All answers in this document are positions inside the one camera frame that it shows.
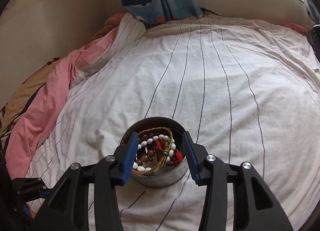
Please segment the peach tree print curtain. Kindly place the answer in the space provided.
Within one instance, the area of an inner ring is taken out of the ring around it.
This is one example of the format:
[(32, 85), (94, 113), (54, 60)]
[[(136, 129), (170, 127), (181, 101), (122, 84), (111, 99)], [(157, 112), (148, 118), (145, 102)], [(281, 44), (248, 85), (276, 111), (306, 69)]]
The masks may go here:
[(311, 18), (311, 20), (314, 23), (319, 24), (319, 19), (320, 19), (319, 11), (316, 9), (316, 6), (313, 3), (313, 1), (312, 0), (303, 0), (303, 1), (304, 1), (307, 14)]

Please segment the white striped bed sheet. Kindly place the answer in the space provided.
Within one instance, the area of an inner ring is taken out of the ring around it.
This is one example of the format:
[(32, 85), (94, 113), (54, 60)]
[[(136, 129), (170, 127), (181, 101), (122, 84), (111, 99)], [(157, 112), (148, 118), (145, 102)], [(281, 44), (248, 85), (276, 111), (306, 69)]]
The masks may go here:
[(214, 15), (147, 30), (126, 15), (97, 72), (70, 89), (27, 176), (52, 187), (152, 116), (176, 120), (224, 162), (252, 163), (294, 230), (319, 201), (319, 61), (300, 33)]

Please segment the pink blanket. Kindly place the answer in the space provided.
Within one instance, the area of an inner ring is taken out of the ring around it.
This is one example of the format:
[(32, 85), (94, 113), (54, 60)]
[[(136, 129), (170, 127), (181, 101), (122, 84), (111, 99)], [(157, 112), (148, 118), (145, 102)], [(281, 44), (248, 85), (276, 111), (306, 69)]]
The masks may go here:
[(123, 17), (118, 13), (108, 18), (89, 43), (31, 75), (1, 109), (2, 151), (11, 178), (27, 174), (37, 145), (53, 131), (69, 90), (107, 63)]

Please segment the black jacket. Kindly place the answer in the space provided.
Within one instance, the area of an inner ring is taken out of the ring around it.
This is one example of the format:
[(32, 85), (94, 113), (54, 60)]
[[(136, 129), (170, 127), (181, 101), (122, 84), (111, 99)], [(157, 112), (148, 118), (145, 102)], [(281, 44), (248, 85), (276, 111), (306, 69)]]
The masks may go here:
[(313, 48), (316, 58), (320, 62), (320, 25), (315, 24), (308, 34), (308, 42)]

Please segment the round silver metal tin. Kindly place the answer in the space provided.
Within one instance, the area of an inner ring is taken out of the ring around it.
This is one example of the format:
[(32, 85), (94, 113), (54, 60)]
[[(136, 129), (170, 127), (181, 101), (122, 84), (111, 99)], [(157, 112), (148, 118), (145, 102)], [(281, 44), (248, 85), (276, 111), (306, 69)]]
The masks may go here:
[(162, 188), (179, 181), (187, 172), (182, 137), (185, 128), (167, 117), (148, 117), (125, 131), (119, 145), (127, 143), (131, 134), (138, 134), (138, 150), (132, 177), (146, 187)]

